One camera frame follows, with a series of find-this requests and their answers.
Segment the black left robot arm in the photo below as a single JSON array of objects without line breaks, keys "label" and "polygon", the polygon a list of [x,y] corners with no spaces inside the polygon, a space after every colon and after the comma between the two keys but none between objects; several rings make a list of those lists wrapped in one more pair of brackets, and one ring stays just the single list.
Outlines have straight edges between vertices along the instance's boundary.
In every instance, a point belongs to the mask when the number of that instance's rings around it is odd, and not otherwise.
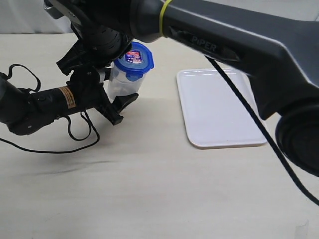
[{"label": "black left robot arm", "polygon": [[93,67],[74,70],[65,86],[40,90],[37,81],[35,89],[15,87],[9,82],[9,73],[0,75],[0,121],[10,132],[23,136],[30,135],[55,120],[96,109],[113,125],[122,121],[124,101],[116,98],[112,103],[103,82],[110,76],[109,68],[97,70]]}]

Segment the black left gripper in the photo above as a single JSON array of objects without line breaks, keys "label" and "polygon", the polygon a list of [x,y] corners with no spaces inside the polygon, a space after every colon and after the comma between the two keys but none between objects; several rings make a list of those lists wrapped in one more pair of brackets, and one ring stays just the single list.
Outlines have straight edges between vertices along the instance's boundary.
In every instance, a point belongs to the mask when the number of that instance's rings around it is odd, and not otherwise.
[{"label": "black left gripper", "polygon": [[71,74],[67,86],[75,99],[76,107],[72,111],[80,112],[95,108],[112,125],[117,125],[123,120],[118,112],[122,112],[134,102],[139,94],[116,96],[112,105],[104,90],[104,82],[99,83],[99,75],[96,69],[95,67],[84,67],[74,70]]}]

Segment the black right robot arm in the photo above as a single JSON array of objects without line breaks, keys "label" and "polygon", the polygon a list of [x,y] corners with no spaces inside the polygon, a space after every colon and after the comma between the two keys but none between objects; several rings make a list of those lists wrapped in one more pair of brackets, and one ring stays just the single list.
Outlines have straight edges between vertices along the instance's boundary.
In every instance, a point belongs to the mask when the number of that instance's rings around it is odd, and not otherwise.
[{"label": "black right robot arm", "polygon": [[276,141],[319,174],[319,24],[206,0],[54,0],[74,26],[105,26],[145,43],[173,39],[247,75],[259,116],[281,116]]}]

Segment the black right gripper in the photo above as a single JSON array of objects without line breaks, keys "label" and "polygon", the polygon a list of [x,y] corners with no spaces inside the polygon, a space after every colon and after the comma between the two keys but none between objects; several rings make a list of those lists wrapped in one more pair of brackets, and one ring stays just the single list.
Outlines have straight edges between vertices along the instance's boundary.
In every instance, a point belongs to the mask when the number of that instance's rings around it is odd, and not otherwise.
[{"label": "black right gripper", "polygon": [[88,18],[78,18],[72,14],[67,17],[78,40],[56,63],[65,75],[80,68],[109,66],[132,45],[133,38],[126,34],[94,23]]}]

